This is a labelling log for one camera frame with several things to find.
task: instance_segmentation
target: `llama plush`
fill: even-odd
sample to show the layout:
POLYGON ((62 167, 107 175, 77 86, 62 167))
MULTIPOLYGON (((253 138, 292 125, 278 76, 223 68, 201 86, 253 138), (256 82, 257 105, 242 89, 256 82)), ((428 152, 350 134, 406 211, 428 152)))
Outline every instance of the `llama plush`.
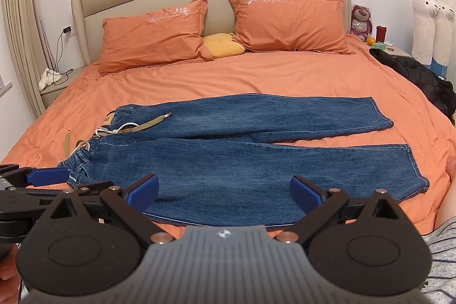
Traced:
POLYGON ((423 65, 430 65, 439 6, 434 0, 412 0, 412 6, 414 24, 412 56, 423 65))
POLYGON ((446 77, 446 68, 450 62, 455 13, 451 3, 446 4, 439 0, 435 0, 435 2, 439 6, 439 16, 435 21, 434 49, 430 69, 437 75, 446 77))

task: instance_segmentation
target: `orange duvet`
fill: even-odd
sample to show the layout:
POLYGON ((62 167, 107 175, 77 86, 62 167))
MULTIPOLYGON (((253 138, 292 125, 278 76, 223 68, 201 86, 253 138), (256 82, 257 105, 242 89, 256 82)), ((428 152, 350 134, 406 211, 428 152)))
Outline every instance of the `orange duvet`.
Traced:
MULTIPOLYGON (((289 96, 371 96, 394 127, 370 132, 297 141, 297 146, 346 147, 409 143, 421 174, 429 179, 425 194, 401 206, 421 233, 434 226, 435 214, 449 187, 445 166, 456 155, 456 128, 413 84, 371 57, 357 37, 348 36, 352 55, 317 52, 245 53, 211 62, 145 67, 100 76, 99 64, 87 66, 53 105, 34 122, 2 163, 52 167, 70 148, 88 139, 106 114, 118 106, 154 105, 238 93, 289 96)), ((183 227, 163 226, 174 236, 183 227)))

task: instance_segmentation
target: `jeans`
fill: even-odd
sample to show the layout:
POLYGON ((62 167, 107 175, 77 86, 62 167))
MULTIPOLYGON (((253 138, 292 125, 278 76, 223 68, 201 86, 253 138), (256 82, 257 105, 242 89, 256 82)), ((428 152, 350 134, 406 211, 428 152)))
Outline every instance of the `jeans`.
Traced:
POLYGON ((160 179, 145 214, 176 225, 280 228, 304 213, 290 198, 299 174, 353 197, 385 188, 402 200, 428 187, 408 145, 306 148, 269 144, 383 130, 393 125, 372 98, 232 95, 115 111, 109 130, 172 113, 139 132, 91 139, 60 166, 73 186, 111 180, 127 187, 148 173, 160 179))

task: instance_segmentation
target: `nightstand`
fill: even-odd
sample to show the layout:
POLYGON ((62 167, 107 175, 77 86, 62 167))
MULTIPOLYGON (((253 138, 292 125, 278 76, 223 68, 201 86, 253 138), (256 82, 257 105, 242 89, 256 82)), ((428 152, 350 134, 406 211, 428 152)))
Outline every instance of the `nightstand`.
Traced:
POLYGON ((81 75, 81 72, 83 71, 83 67, 79 67, 77 69, 74 69, 69 75, 68 75, 68 80, 63 82, 66 77, 62 77, 58 82, 56 82, 58 85, 52 84, 49 87, 46 87, 43 92, 41 92, 41 98, 44 103, 44 107, 48 108, 51 106, 51 104, 56 100, 57 97, 61 95, 63 90, 69 86, 69 84, 75 80, 78 76, 81 75))

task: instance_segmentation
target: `orange pillow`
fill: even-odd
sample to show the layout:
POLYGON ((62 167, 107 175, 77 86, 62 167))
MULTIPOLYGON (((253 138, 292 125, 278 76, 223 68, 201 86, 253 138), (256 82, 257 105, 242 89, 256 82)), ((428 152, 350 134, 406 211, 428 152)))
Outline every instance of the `orange pillow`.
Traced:
POLYGON ((233 40, 252 51, 350 53, 343 0, 230 0, 233 40))
POLYGON ((201 33, 207 0, 192 0, 140 16, 103 20, 100 73, 176 61, 213 61, 201 33))

